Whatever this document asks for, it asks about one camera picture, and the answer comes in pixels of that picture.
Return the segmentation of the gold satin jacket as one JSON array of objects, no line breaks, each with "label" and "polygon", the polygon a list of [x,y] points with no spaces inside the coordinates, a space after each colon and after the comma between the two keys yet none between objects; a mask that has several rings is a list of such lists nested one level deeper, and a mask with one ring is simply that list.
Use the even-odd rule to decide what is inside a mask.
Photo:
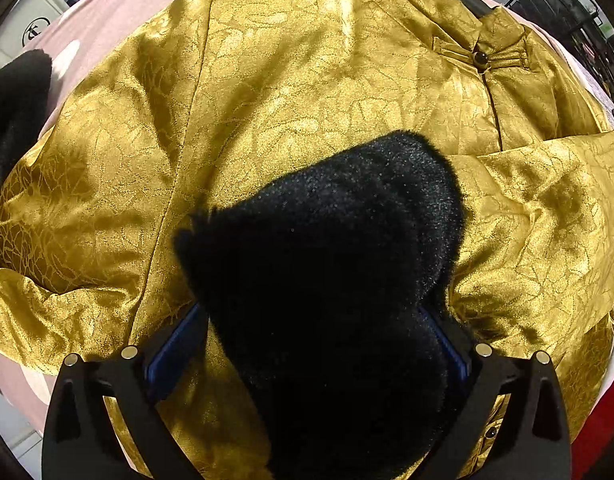
[{"label": "gold satin jacket", "polygon": [[[496,8],[460,1],[477,16]],[[0,68],[0,195],[43,136],[55,74],[43,50]],[[423,312],[503,356],[544,350],[554,363],[545,347],[497,349],[452,310],[468,217],[450,158],[407,128],[232,204],[197,202],[167,235],[187,303],[107,354],[64,354],[51,375],[68,354],[104,360],[143,344],[198,304],[204,352],[157,411],[200,479],[419,479],[459,411],[458,376]],[[457,479],[483,466],[507,408],[499,396]]]}]

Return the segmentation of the red cloth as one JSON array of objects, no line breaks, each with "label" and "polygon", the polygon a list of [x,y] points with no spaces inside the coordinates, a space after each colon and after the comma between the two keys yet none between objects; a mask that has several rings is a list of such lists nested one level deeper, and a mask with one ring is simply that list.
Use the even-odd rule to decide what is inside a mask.
[{"label": "red cloth", "polygon": [[614,480],[614,382],[572,444],[572,478]]}]

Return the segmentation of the pink polka dot bedsheet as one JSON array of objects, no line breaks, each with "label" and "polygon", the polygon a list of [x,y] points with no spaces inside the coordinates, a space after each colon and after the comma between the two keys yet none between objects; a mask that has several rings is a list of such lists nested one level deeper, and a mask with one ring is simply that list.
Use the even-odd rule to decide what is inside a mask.
[{"label": "pink polka dot bedsheet", "polygon": [[195,203],[407,128],[467,199],[452,310],[550,351],[582,429],[612,347],[614,119],[546,32],[460,0],[83,0],[36,45],[57,81],[0,195],[0,356],[55,374],[150,335],[189,299],[167,235]]}]

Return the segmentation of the white appliance with logo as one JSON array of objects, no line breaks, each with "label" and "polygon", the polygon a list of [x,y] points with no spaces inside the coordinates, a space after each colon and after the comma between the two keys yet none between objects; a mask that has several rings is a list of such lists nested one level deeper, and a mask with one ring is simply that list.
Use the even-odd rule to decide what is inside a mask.
[{"label": "white appliance with logo", "polygon": [[0,68],[67,10],[65,0],[15,0],[0,19]]}]

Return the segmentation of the black metal rack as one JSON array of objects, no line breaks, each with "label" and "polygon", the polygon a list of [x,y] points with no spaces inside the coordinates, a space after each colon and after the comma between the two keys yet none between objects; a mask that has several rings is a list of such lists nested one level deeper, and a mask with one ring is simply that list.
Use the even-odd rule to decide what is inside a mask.
[{"label": "black metal rack", "polygon": [[508,0],[505,6],[560,41],[614,103],[613,27],[595,0]]}]

